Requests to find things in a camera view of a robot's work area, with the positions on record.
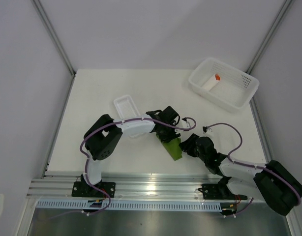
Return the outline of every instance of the small white plastic tray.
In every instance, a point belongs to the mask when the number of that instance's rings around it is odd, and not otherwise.
[[[114,105],[121,119],[140,116],[136,104],[130,95],[125,95],[114,100]],[[131,138],[138,137],[142,134],[131,135]]]
[[[202,88],[215,74],[220,76],[220,82],[210,91]],[[214,58],[204,60],[191,73],[188,81],[195,93],[231,113],[243,109],[259,86],[256,78]]]

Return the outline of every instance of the white bin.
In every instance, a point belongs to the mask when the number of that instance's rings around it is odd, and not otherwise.
[[[210,91],[203,89],[204,83],[214,74],[220,76],[220,82]],[[243,109],[259,86],[256,78],[214,58],[204,60],[188,81],[195,93],[231,113]]]

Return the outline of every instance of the green cloth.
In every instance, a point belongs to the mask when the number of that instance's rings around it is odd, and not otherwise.
[[[169,143],[162,143],[162,145],[165,147],[165,149],[167,150],[167,152],[170,154],[170,156],[174,161],[177,161],[182,158],[181,148],[179,146],[180,143],[181,143],[180,138],[175,138]]]

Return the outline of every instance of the metal frame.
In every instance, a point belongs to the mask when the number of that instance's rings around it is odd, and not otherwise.
[[[68,59],[55,30],[50,23],[50,20],[39,0],[31,0],[35,7],[43,25],[45,26],[52,42],[54,43],[58,53],[65,62],[65,65],[69,72],[75,75],[75,71],[72,68],[70,60]],[[262,41],[255,57],[253,58],[247,73],[252,73],[253,69],[261,59],[264,51],[272,41],[275,33],[277,32],[281,22],[289,12],[294,0],[286,0],[279,10],[273,24],[268,30],[266,37]],[[40,198],[55,198],[55,199],[71,199],[71,190],[73,182],[76,181],[77,176],[81,173],[60,173],[60,172],[48,172],[47,165],[49,158],[51,157],[54,143],[57,138],[57,134],[60,128],[61,120],[64,114],[64,110],[67,105],[67,101],[71,92],[73,80],[67,95],[60,120],[56,129],[56,133],[53,138],[52,145],[49,149],[47,160],[45,162],[45,168],[41,179],[33,179],[28,191],[28,202],[27,207],[22,218],[21,225],[17,235],[27,235],[30,221],[37,203],[37,199]],[[267,139],[267,135],[259,116],[257,104],[253,98],[250,102],[253,117],[256,123],[257,131],[260,137],[260,141],[264,150],[264,154],[267,160],[272,159],[272,152],[270,143]],[[168,176],[168,175],[103,175],[104,181],[116,182],[116,195],[115,199],[125,201],[179,201],[179,202],[196,202],[203,201],[202,194],[197,191],[202,183],[217,183],[219,178],[215,176]],[[292,210],[287,216],[287,221],[292,235],[302,235],[302,230],[298,221],[298,217],[295,210]]]

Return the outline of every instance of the white tabletop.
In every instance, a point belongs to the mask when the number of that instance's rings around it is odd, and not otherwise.
[[[84,134],[103,115],[119,118],[115,98],[130,94],[141,114],[172,106],[181,117],[193,117],[197,127],[183,132],[182,141],[191,133],[203,135],[202,126],[227,122],[243,136],[242,147],[233,158],[265,162],[250,106],[231,114],[195,94],[188,88],[191,70],[78,70],[63,116],[48,171],[84,171],[86,158],[79,151]],[[239,144],[235,131],[226,126],[213,128],[214,146],[228,153]],[[199,158],[183,153],[174,161],[154,133],[137,138],[121,138],[113,154],[102,161],[104,173],[117,174],[209,174]]]

